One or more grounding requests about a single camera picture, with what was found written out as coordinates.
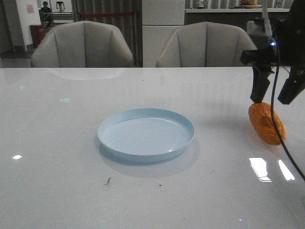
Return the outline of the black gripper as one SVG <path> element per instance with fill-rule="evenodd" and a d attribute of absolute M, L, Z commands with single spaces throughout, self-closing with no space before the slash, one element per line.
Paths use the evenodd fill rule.
<path fill-rule="evenodd" d="M 278 100 L 290 104 L 305 89 L 305 2 L 294 0 L 287 18 L 271 27 L 267 1 L 263 2 L 262 15 L 268 47 L 260 50 L 244 50 L 240 61 L 251 64 L 253 86 L 250 98 L 261 103 L 270 85 L 272 66 L 291 66 Z"/>

